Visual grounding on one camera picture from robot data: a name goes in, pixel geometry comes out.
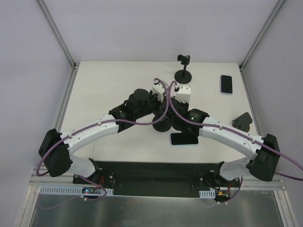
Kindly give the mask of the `black round-base phone stand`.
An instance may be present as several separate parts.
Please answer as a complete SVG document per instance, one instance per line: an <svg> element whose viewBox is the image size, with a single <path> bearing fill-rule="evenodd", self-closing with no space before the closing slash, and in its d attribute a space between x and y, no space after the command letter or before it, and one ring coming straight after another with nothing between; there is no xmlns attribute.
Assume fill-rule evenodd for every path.
<svg viewBox="0 0 303 227"><path fill-rule="evenodd" d="M161 121L153 124L152 126L158 132L167 132L171 129L172 124L168 117L164 117Z"/></svg>

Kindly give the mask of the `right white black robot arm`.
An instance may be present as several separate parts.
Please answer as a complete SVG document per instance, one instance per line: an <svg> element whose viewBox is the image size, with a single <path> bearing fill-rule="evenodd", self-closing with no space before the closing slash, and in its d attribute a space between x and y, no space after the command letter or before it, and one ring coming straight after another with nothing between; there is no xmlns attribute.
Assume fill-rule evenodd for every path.
<svg viewBox="0 0 303 227"><path fill-rule="evenodd" d="M271 149L280 151L277 138L272 134L265 137L249 135L236 128L220 124L208 113L198 109L179 114L175 106L179 104L174 99L168 100L175 116L172 121L177 130L222 143L244 155L244 158L232 162L221 162L218 172L213 174L217 186L225 186L229 181L251 175L264 182L273 180L280 156Z"/></svg>

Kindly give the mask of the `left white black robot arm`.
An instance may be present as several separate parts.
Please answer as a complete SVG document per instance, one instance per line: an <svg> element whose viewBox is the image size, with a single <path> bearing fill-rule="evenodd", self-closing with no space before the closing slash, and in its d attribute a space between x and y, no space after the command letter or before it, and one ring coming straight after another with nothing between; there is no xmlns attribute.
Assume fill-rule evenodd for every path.
<svg viewBox="0 0 303 227"><path fill-rule="evenodd" d="M98 139L138 125L137 119L160 110L167 95L168 90L163 86L151 91L140 88L120 106L86 126L66 132L49 130L38 150L41 161L37 165L36 175L58 177L70 173L84 177L90 184L97 183L100 172L93 159L78 157L75 152Z"/></svg>

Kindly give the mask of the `black phone blue case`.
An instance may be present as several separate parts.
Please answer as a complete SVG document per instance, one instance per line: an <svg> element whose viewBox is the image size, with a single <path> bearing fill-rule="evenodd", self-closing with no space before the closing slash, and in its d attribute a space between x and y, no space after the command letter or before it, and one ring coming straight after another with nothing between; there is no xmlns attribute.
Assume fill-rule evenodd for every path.
<svg viewBox="0 0 303 227"><path fill-rule="evenodd" d="M192 146L199 143L198 137L192 134L171 133L170 143L172 146Z"/></svg>

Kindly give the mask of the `black rear phone stand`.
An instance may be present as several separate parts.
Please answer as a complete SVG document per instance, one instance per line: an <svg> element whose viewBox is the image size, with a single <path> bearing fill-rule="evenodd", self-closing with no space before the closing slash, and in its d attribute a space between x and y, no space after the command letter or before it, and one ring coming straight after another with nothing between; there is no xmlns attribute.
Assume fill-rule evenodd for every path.
<svg viewBox="0 0 303 227"><path fill-rule="evenodd" d="M192 80L192 75L189 71L187 71L187 65L190 63L190 56L189 55L182 55L179 54L177 56L177 61L183 65L182 70L178 70L175 75L174 79L179 83L179 84L188 84Z"/></svg>

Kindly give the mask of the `black phone lavender case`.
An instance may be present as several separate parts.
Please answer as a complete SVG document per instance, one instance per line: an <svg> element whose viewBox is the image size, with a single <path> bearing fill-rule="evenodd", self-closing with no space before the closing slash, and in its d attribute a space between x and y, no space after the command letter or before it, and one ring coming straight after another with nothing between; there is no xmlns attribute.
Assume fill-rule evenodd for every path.
<svg viewBox="0 0 303 227"><path fill-rule="evenodd" d="M233 93L232 76L220 76L220 92L221 94L231 95Z"/></svg>

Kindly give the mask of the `black stand on brown disc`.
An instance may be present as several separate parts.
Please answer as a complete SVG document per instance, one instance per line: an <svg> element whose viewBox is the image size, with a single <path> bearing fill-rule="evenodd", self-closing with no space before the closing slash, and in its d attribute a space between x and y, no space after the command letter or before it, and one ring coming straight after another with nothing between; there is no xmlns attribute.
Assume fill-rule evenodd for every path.
<svg viewBox="0 0 303 227"><path fill-rule="evenodd" d="M253 119L248 112L243 113L236 119L232 120L232 126L238 130L249 132L250 125L253 123Z"/></svg>

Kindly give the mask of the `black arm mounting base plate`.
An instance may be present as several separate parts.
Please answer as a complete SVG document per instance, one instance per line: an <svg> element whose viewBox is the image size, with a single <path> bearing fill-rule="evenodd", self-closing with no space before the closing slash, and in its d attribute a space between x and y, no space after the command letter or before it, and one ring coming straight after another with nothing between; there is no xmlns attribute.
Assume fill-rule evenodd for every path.
<svg viewBox="0 0 303 227"><path fill-rule="evenodd" d="M197 198L213 187L236 189L240 179L219 176L222 163L148 163L96 161L88 180L112 189L114 195Z"/></svg>

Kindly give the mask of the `left aluminium frame post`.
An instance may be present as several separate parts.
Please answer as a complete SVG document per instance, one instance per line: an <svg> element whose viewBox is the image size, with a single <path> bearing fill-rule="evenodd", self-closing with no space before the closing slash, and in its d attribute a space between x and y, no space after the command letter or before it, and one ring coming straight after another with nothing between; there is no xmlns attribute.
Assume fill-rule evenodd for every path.
<svg viewBox="0 0 303 227"><path fill-rule="evenodd" d="M75 69L77 66L77 63L75 62L74 58L72 57L62 35L61 32L59 31L59 28L50 12L50 10L48 9L46 3L44 0L36 0L36 3L38 4L48 26L50 27L52 34L54 36L54 38L56 39L61 51L63 52L66 60L68 61L68 63L70 64L72 69Z"/></svg>

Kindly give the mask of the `aluminium frame post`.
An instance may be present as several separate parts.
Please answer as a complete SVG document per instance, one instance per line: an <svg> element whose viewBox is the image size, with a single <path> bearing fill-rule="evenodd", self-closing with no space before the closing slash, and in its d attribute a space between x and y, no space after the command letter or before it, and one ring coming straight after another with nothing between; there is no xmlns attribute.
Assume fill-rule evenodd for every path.
<svg viewBox="0 0 303 227"><path fill-rule="evenodd" d="M275 5L273 6L270 14L268 15L267 19L265 20L264 24L262 25L260 31L258 32L256 38L254 39L252 45L250 46L247 54L245 55L243 61L239 65L240 71L243 71L246 65L248 64L249 60L251 59L254 52L257 50L258 46L260 45L262 39L265 37L267 31L269 30L270 26L276 19L277 15L281 11L282 7L287 3L287 0L277 0Z"/></svg>
<svg viewBox="0 0 303 227"><path fill-rule="evenodd" d="M59 28L50 12L50 10L48 9L46 3L44 0L36 0L36 3L38 4L48 26L50 27L52 34L54 36L54 38L56 39L61 51L63 52L66 60L68 61L68 63L70 64L72 69L75 69L77 66L77 63L75 62L74 58L72 57L62 35L61 32L59 31Z"/></svg>

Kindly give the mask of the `aluminium extrusion rail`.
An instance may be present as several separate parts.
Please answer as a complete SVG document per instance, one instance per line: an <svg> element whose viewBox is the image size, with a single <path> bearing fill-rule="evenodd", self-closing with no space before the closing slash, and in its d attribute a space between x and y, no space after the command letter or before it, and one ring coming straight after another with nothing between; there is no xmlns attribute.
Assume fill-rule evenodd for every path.
<svg viewBox="0 0 303 227"><path fill-rule="evenodd" d="M31 184L40 185L72 185L73 175L65 173L59 177L51 177L50 175L37 176L36 168L33 170L33 174L30 179ZM273 181L264 182L248 176L243 178L242 188L245 190L270 190L270 191L285 191L285 183L279 177L275 176Z"/></svg>

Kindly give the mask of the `right aluminium frame post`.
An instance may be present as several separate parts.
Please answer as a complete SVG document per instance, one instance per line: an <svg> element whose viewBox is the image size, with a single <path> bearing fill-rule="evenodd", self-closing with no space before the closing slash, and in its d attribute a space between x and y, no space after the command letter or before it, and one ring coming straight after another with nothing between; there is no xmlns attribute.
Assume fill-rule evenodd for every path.
<svg viewBox="0 0 303 227"><path fill-rule="evenodd" d="M240 71L243 71L246 65L248 64L249 60L251 59L254 52L257 50L258 46L260 45L262 39L265 37L267 31L269 30L270 26L276 19L277 15L281 11L282 7L287 3L287 0L277 0L275 5L273 6L270 14L268 15L267 19L265 20L264 24L262 25L260 31L258 32L256 38L254 39L252 45L250 46L247 54L245 55L243 61L239 65Z"/></svg>

